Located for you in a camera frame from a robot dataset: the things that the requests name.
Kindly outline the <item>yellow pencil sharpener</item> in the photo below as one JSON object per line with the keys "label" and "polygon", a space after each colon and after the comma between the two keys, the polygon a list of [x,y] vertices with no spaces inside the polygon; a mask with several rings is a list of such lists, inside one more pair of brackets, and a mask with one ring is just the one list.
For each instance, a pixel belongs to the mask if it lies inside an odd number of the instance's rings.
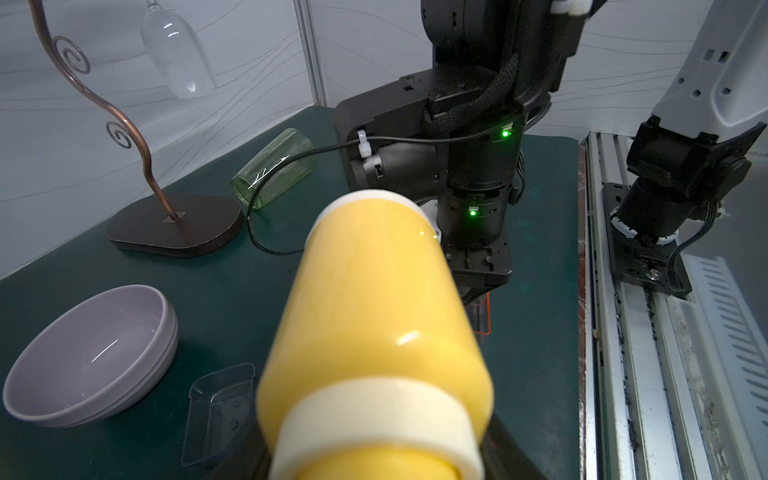
{"label": "yellow pencil sharpener", "polygon": [[361,190],[316,219],[257,388],[273,479],[481,479],[493,384],[424,212]]}

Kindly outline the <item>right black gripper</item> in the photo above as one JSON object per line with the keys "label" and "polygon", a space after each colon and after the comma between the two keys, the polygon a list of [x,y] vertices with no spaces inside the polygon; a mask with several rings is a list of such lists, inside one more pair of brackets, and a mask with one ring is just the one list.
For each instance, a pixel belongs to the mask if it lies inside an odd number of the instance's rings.
{"label": "right black gripper", "polygon": [[463,303],[470,303],[509,282],[512,261],[508,242],[508,233],[503,232],[485,247],[460,249],[450,244],[443,246]]}

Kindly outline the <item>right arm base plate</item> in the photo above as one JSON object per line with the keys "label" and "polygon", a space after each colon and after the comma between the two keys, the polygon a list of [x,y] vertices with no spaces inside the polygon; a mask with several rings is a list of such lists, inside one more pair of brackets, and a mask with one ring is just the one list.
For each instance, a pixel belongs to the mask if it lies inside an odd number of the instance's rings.
{"label": "right arm base plate", "polygon": [[684,298],[692,291],[682,257],[675,263],[679,291],[674,291],[668,278],[668,259],[677,247],[673,240],[666,245],[656,241],[643,242],[639,236],[627,238],[612,224],[612,217],[629,194],[630,187],[618,183],[605,183],[602,191],[606,236],[612,277],[616,282],[626,282],[668,295]]}

